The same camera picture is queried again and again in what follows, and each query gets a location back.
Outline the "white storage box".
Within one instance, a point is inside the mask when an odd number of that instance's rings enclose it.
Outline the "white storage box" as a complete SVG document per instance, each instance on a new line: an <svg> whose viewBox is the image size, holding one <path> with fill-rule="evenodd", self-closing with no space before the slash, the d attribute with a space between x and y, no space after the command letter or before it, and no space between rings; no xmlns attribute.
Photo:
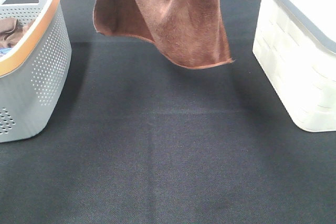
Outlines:
<svg viewBox="0 0 336 224"><path fill-rule="evenodd" d="M253 53L297 127L335 130L335 0L261 0Z"/></svg>

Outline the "black table cloth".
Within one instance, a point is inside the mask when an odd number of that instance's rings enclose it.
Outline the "black table cloth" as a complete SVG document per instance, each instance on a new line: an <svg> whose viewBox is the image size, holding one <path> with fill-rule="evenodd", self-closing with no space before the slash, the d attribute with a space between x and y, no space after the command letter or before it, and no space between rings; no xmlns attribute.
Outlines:
<svg viewBox="0 0 336 224"><path fill-rule="evenodd" d="M220 1L235 61L189 70L61 0L68 77L1 145L1 223L335 223L335 133L299 129L260 68L260 0Z"/></svg>

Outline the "brown towel in basket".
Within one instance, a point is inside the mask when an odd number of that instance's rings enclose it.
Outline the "brown towel in basket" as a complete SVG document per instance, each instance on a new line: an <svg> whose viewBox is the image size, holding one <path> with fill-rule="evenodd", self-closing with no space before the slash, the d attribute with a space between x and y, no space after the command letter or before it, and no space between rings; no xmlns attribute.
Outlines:
<svg viewBox="0 0 336 224"><path fill-rule="evenodd" d="M13 48L27 33L34 21L33 19L23 26L18 19L13 17L1 19L1 49Z"/></svg>

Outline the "blue cloth in basket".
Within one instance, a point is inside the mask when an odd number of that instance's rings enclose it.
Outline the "blue cloth in basket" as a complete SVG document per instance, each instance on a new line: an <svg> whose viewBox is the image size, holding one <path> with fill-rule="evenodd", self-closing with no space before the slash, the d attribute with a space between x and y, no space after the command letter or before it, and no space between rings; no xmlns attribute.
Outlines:
<svg viewBox="0 0 336 224"><path fill-rule="evenodd" d="M0 57L6 55L7 53L9 53L11 51L11 48L1 48L0 49Z"/></svg>

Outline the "grey perforated laundry basket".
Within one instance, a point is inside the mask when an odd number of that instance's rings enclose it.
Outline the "grey perforated laundry basket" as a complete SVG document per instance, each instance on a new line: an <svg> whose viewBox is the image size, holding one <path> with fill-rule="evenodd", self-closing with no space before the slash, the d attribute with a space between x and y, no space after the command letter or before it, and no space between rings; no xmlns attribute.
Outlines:
<svg viewBox="0 0 336 224"><path fill-rule="evenodd" d="M1 18L7 17L28 31L1 56L1 142L27 139L46 127L71 61L60 0L1 0Z"/></svg>

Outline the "brown towel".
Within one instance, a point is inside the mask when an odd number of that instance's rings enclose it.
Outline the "brown towel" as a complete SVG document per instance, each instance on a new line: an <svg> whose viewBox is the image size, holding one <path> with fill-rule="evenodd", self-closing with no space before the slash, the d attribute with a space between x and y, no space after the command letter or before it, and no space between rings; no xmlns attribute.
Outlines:
<svg viewBox="0 0 336 224"><path fill-rule="evenodd" d="M1 49L13 48L27 33L34 21L33 19L23 26L18 19L13 17L1 19Z"/></svg>
<svg viewBox="0 0 336 224"><path fill-rule="evenodd" d="M96 0L93 24L106 36L148 41L184 68L232 62L220 0Z"/></svg>

